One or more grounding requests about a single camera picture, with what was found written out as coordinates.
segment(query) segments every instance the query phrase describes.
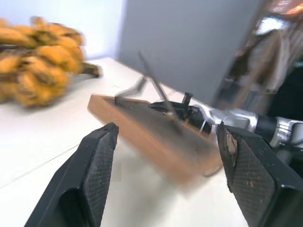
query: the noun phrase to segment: white table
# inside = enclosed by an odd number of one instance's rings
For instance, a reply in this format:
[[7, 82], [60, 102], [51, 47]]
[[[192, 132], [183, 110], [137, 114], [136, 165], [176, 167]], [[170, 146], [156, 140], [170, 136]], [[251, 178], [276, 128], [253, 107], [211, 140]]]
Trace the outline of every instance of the white table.
[[[75, 83], [54, 106], [0, 105], [0, 226], [24, 226], [55, 171], [85, 135], [103, 125], [87, 111], [90, 94], [115, 95], [141, 77], [111, 58], [91, 63], [103, 68], [104, 77]], [[183, 94], [164, 90], [169, 99], [182, 101]], [[160, 99], [151, 82], [134, 98]], [[122, 139], [111, 181], [103, 227], [247, 226], [223, 173], [184, 196]]]

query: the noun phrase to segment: wooden block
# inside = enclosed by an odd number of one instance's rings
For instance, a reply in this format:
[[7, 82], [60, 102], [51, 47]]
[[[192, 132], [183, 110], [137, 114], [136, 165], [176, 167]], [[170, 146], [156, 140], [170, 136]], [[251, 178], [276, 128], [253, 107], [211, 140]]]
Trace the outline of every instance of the wooden block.
[[104, 123], [119, 126], [119, 136], [128, 140], [155, 167], [178, 184], [222, 166], [217, 147], [195, 129], [183, 124], [182, 133], [164, 113], [148, 107], [148, 102], [92, 95], [88, 110]]

